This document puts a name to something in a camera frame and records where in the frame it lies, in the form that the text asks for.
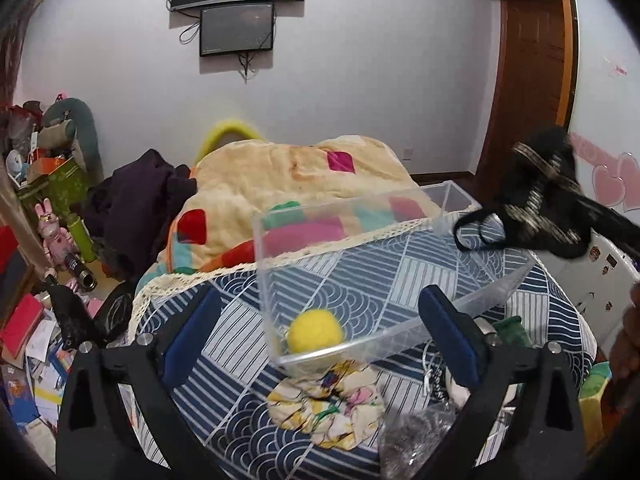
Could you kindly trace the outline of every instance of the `yellow ball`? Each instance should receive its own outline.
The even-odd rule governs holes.
[[[344,341],[338,320],[328,310],[315,308],[298,314],[287,333],[287,345],[292,354],[313,352]]]

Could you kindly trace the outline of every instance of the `green storage bin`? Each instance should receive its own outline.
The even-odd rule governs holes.
[[[22,203],[27,218],[38,226],[38,216],[34,207],[45,198],[51,200],[51,208],[58,215],[60,222],[66,224],[70,215],[69,206],[74,202],[82,202],[89,189],[87,174],[70,158],[53,173],[43,175],[16,192]]]

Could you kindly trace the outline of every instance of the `wooden door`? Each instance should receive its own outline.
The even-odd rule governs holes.
[[[494,105],[471,190],[482,203],[497,192],[512,146],[542,126],[564,124],[571,101],[573,25],[570,12],[567,38],[563,0],[501,1]]]

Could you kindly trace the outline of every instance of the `blue gripper pad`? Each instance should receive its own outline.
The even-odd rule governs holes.
[[[482,331],[471,316],[456,310],[437,285],[428,285],[420,293],[418,314],[452,377],[474,391],[486,370]]]
[[[162,383],[171,390],[184,384],[222,311],[220,293],[211,287],[164,352]]]

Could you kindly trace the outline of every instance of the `pink heart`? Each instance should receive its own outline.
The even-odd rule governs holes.
[[[618,176],[611,176],[606,166],[596,166],[591,174],[596,200],[606,207],[613,207],[625,197],[625,183]]]
[[[640,169],[630,153],[618,157],[618,176],[625,183],[625,212],[640,209]]]

